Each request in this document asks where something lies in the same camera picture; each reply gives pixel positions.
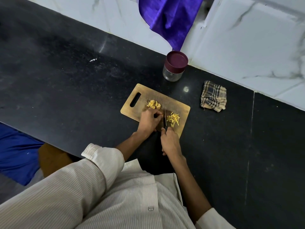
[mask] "maroon lid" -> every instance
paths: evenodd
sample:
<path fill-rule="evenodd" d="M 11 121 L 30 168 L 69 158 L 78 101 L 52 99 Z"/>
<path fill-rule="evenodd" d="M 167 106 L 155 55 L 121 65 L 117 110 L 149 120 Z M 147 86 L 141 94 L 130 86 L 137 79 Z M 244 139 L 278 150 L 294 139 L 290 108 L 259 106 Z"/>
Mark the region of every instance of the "maroon lid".
<path fill-rule="evenodd" d="M 188 57 L 181 51 L 171 51 L 166 56 L 166 69 L 175 74 L 182 73 L 188 65 Z"/>

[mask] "plaid cloth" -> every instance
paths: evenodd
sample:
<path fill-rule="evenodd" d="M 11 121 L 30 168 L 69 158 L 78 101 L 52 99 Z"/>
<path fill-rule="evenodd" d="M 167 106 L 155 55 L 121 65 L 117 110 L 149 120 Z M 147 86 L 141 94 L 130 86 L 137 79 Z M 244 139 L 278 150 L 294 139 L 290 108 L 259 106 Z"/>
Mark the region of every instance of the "plaid cloth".
<path fill-rule="evenodd" d="M 205 81 L 201 95 L 201 107 L 220 112 L 222 109 L 226 109 L 226 103 L 227 89 L 211 81 Z"/>

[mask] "shirt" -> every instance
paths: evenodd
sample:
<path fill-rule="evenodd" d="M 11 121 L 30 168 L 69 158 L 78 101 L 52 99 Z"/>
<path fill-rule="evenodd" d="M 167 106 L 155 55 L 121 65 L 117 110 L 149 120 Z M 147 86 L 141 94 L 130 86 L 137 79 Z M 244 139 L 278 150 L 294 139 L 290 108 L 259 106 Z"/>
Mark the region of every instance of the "shirt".
<path fill-rule="evenodd" d="M 194 225 L 179 194 L 156 181 L 166 178 L 143 171 L 137 160 L 124 164 L 115 148 L 90 144 L 82 155 L 1 204 L 1 227 L 234 228 L 214 208 Z M 167 177 L 177 186 L 175 175 Z"/>

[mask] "hand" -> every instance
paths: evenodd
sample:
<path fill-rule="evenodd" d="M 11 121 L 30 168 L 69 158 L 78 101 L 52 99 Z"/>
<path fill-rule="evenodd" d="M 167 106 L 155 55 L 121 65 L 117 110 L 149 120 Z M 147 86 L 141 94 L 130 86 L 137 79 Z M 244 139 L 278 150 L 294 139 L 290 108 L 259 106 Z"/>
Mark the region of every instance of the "hand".
<path fill-rule="evenodd" d="M 149 108 L 146 111 L 142 112 L 139 127 L 137 132 L 141 133 L 145 139 L 147 139 L 153 131 L 156 131 L 158 123 L 161 121 L 163 115 L 157 109 Z"/>
<path fill-rule="evenodd" d="M 167 155 L 171 162 L 174 158 L 184 158 L 181 153 L 178 134 L 174 132 L 172 127 L 168 127 L 167 131 L 162 128 L 161 144 L 163 155 Z"/>

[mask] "jar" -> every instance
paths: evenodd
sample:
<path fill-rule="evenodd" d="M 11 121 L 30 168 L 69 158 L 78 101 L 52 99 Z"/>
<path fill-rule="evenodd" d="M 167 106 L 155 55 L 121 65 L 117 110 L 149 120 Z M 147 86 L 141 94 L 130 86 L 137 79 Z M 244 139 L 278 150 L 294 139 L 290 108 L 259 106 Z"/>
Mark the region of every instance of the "jar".
<path fill-rule="evenodd" d="M 166 55 L 163 76 L 170 82 L 179 80 L 188 65 L 188 57 L 180 51 L 171 51 Z"/>

